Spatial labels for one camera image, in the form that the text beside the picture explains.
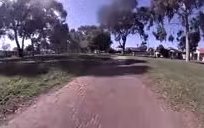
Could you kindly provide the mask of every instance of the gravel path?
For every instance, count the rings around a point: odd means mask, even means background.
[[[142,84],[141,68],[95,69],[40,97],[2,128],[189,128],[181,113],[165,110]]]

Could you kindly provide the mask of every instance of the tree trunk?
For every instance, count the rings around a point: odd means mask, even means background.
[[[126,40],[127,38],[126,37],[122,37],[122,54],[124,55],[125,54],[125,45],[126,45]]]
[[[19,40],[18,40],[18,33],[16,29],[14,29],[14,35],[15,35],[15,42],[17,45],[18,55],[19,57],[23,57],[23,49],[21,49],[20,47]]]
[[[186,31],[186,62],[190,61],[190,44],[189,44],[189,23],[188,14],[185,14],[185,31]]]
[[[33,40],[31,40],[31,46],[32,46],[32,56],[34,56],[34,42],[33,42]]]

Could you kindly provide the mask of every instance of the green lawn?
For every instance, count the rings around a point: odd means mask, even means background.
[[[204,115],[204,65],[186,63],[183,60],[119,57],[119,59],[144,60],[149,66],[146,73],[163,98],[175,108],[185,107]]]
[[[34,97],[53,87],[64,86],[107,59],[87,55],[61,55],[1,60],[0,120]]]

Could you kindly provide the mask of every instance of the blue sky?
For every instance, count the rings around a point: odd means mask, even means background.
[[[99,25],[97,13],[100,7],[109,5],[113,0],[60,0],[64,8],[68,12],[67,22],[70,28],[78,28],[81,25]],[[140,6],[148,6],[150,0],[138,0]],[[167,27],[167,31],[170,33],[177,33],[179,26]],[[149,47],[156,47],[161,44],[154,36],[149,33]],[[0,41],[0,48],[3,42],[10,43],[11,48],[15,47],[15,43],[8,39],[2,39]],[[137,44],[141,44],[139,35],[130,35],[127,39],[127,47],[136,47]],[[162,42],[165,47],[177,47],[177,42],[170,43],[168,41]],[[118,43],[114,42],[113,47],[116,47]],[[200,47],[204,47],[204,41],[201,40]]]

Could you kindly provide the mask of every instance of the park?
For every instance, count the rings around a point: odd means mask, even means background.
[[[0,0],[0,128],[204,128],[204,1],[69,2]]]

